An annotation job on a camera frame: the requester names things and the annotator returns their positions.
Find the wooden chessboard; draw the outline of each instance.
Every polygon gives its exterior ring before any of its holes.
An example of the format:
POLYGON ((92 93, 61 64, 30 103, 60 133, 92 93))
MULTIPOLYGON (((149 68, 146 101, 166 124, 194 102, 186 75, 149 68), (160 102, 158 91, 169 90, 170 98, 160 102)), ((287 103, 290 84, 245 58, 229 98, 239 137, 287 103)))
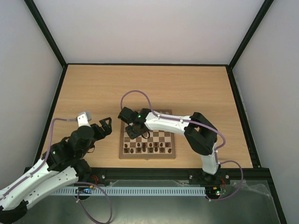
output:
MULTIPOLYGON (((159 113, 172 114, 171 110, 157 110, 159 113)), ((135 139, 130 139, 126 124, 121 123, 120 159, 175 159, 174 134, 159 130, 150 130, 135 139)))

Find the purple cable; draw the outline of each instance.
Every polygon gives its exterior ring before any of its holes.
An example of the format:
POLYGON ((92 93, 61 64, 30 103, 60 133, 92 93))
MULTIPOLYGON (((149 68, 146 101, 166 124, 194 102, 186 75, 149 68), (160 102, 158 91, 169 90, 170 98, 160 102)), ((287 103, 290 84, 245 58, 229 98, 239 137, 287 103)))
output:
POLYGON ((89 217, 89 219, 92 220, 94 223, 96 223, 96 224, 108 224, 108 223, 110 223, 111 218, 112 218, 112 202, 111 202, 109 196, 107 195, 107 193, 106 193, 101 187, 99 187, 99 186, 96 185, 96 184, 88 183, 88 182, 77 182, 77 183, 78 183, 78 184, 88 184, 88 185, 92 185, 92 186, 96 187, 97 189, 99 189, 99 190, 106 196, 106 198, 107 198, 107 200, 108 200, 108 202, 109 202, 109 207, 110 207, 110 217, 109 217, 108 221, 105 222, 105 223, 101 223, 101 222, 95 220, 93 217, 91 217, 91 215, 89 215, 89 213, 86 211, 86 209, 84 208, 82 202, 81 202, 80 199, 79 199, 79 196, 80 196, 81 191, 78 192, 77 199, 79 200, 79 203, 80 203, 80 205, 82 206, 84 213, 85 213, 85 214, 87 215, 87 217, 89 217))
MULTIPOLYGON (((41 165, 40 165, 38 168, 36 168, 32 173, 30 173, 30 175, 33 175, 33 174, 35 174, 37 171, 39 171, 39 170, 43 167, 43 165, 46 163, 46 161, 47 161, 47 158, 48 158, 49 153, 50 153, 50 148, 51 148, 51 142, 52 142, 52 136, 53 136, 54 122, 55 122, 56 120, 63 120, 63 121, 77 121, 76 118, 74 118, 74 119, 54 118, 54 119, 51 121, 51 126, 50 126, 50 136, 49 136, 49 144, 48 144, 48 149, 47 149, 46 156, 45 156, 43 162, 41 163, 41 165)), ((3 194, 3 198, 4 198, 5 196, 7 196, 13 189, 15 189, 17 186, 19 186, 19 185, 20 185, 21 183, 23 183, 25 180, 27 180, 28 178, 29 178, 29 177, 26 176, 26 177, 24 177, 23 179, 19 180, 14 186, 12 186, 7 192, 5 192, 5 193, 3 194)))
MULTIPOLYGON (((146 97, 148 103, 149 103, 149 108, 150 108, 151 112, 153 113, 153 115, 155 115, 156 117, 158 117, 158 114, 153 110, 153 107, 152 107, 152 105, 151 105, 151 103, 150 103, 150 99, 149 99, 149 97, 148 97, 144 92, 142 92, 142 91, 140 91, 140 90, 131 90, 131 91, 127 92, 125 95, 122 96, 122 98, 121 98, 121 110, 122 110, 122 102, 123 102, 123 99, 124 99, 128 94, 130 94, 130 93, 132 93, 132 92, 138 92, 138 93, 141 93, 142 95, 144 95, 144 96, 146 97)), ((168 118, 168 117, 164 117, 164 116, 160 116, 160 118, 163 118, 163 119, 166 119, 166 120, 181 121, 181 119, 177 119, 177 118, 168 118)), ((220 133, 219 131, 217 131, 216 129, 214 129, 214 128, 208 126, 208 125, 205 125, 205 124, 202 124, 202 123, 193 121, 193 120, 185 120, 185 119, 183 119, 183 122, 188 122, 188 123, 196 124, 196 125, 199 125, 199 126, 201 126, 201 127, 205 127, 205 128, 207 128, 207 129, 209 129, 209 130, 211 130, 211 131, 217 133, 217 134, 222 138, 223 143, 222 143, 221 145, 217 146, 217 147, 214 149, 215 151, 216 151, 217 149, 219 149, 219 148, 221 148, 221 147, 223 147, 223 146, 225 145, 225 143, 226 143, 225 137, 223 136, 223 134, 221 134, 221 133, 220 133)))
POLYGON ((241 181, 240 181, 240 185, 238 186, 237 190, 235 190, 231 195, 227 196, 227 197, 224 197, 224 198, 218 198, 218 199, 210 199, 208 196, 206 196, 207 199, 209 199, 209 201, 211 202, 217 202, 217 201, 222 201, 222 200, 225 200, 225 199, 229 199, 231 198, 232 196, 234 196, 242 187, 242 184, 243 184, 243 170, 242 170, 242 167, 241 165, 236 162, 236 161, 233 161, 233 160, 227 160, 227 161, 224 161, 224 162, 221 162, 220 164, 224 164, 224 163, 228 163, 228 162, 233 162, 235 164, 238 165, 238 167, 240 168, 240 171, 241 171, 241 181))

